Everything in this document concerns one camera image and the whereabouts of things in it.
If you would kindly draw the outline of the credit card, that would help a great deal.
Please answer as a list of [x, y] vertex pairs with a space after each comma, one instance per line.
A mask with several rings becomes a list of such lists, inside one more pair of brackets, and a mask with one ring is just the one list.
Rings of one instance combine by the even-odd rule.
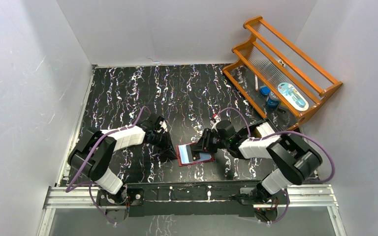
[[194, 162], [210, 162], [214, 160], [214, 157], [209, 153], [200, 153], [200, 160]]

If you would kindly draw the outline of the red card holder wallet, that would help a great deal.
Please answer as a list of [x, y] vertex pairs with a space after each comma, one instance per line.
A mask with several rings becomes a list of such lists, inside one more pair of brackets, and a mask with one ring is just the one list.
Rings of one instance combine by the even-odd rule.
[[188, 166], [214, 161], [212, 154], [194, 150], [195, 143], [181, 144], [176, 146], [179, 166]]

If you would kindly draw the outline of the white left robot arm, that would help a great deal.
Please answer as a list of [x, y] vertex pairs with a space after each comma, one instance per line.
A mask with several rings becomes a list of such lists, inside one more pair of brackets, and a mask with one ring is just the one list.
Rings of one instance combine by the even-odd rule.
[[162, 159], [176, 159], [177, 154], [164, 117], [150, 114], [148, 118], [112, 130], [88, 128], [68, 156], [68, 164], [108, 192], [116, 205], [127, 199], [123, 181], [109, 168], [115, 151], [141, 144], [151, 144]]

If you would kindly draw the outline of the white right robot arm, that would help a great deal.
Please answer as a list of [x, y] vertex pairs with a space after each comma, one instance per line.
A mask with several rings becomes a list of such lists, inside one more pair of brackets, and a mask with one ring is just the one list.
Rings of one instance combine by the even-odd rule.
[[291, 185], [301, 185], [323, 163], [321, 155], [305, 142], [301, 135], [288, 131], [275, 132], [266, 121], [258, 121], [235, 130], [229, 120], [215, 122], [204, 129], [196, 143], [187, 145], [190, 161], [201, 155], [212, 155], [224, 149], [237, 159], [268, 158], [277, 168], [268, 174], [249, 193], [240, 191], [234, 199], [249, 199], [271, 203], [277, 193]]

